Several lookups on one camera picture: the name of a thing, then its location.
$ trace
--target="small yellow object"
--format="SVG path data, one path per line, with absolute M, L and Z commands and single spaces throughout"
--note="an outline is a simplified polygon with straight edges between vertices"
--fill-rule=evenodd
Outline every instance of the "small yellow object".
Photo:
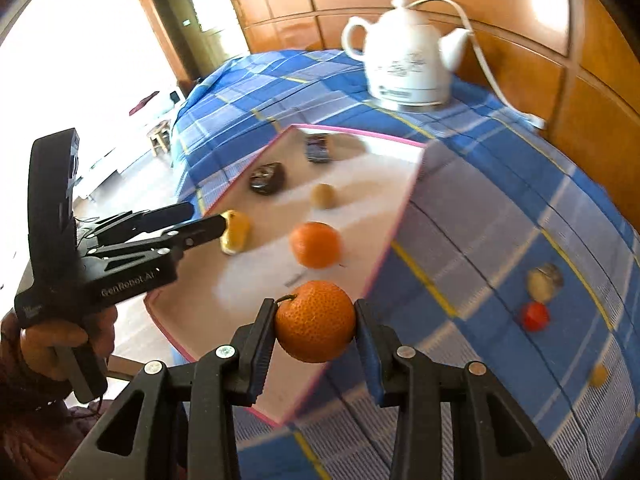
M 311 203 L 316 209 L 331 209 L 336 205 L 334 186 L 318 184 L 311 190 Z
M 601 387 L 604 383 L 607 382 L 607 378 L 609 377 L 609 370 L 603 364 L 597 364 L 593 367 L 591 371 L 591 375 L 589 377 L 589 384 L 594 388 Z
M 220 248 L 225 254 L 237 254 L 244 250 L 251 231 L 251 219 L 235 209 L 221 215 L 226 220 L 226 231 L 220 237 Z

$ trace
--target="kettle lid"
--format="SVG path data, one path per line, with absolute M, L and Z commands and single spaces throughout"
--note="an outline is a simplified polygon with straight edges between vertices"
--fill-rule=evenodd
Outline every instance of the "kettle lid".
M 391 0 L 395 9 L 388 10 L 378 20 L 379 24 L 389 26 L 429 25 L 427 13 L 423 10 L 410 9 L 408 0 Z

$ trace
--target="doorway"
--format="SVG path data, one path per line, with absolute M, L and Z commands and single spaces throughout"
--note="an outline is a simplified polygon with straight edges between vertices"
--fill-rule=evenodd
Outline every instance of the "doorway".
M 140 3 L 185 92 L 226 60 L 249 54 L 231 0 L 140 0 Z

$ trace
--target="red object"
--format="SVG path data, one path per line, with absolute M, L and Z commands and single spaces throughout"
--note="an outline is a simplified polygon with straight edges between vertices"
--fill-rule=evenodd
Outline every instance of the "red object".
M 131 110 L 129 110 L 129 117 L 131 117 L 134 113 L 136 113 L 139 110 L 142 110 L 142 108 L 144 108 L 146 106 L 146 104 L 151 101 L 151 99 L 153 99 L 154 97 L 156 97 L 160 92 L 158 90 L 156 90 L 155 92 L 153 92 L 151 95 L 146 96 L 144 99 L 142 99 L 137 105 L 135 105 Z
M 522 326 L 529 332 L 543 330 L 549 324 L 549 311 L 546 306 L 537 301 L 527 303 L 522 309 Z

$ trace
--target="orange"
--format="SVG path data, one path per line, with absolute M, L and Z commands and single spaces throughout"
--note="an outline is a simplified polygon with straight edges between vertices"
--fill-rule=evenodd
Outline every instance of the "orange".
M 296 260 L 311 269 L 322 269 L 340 259 L 340 233 L 320 222 L 307 222 L 289 235 L 289 245 Z
M 353 338 L 356 313 L 351 300 L 330 282 L 306 282 L 281 301 L 275 330 L 280 346 L 304 363 L 324 363 L 340 355 Z

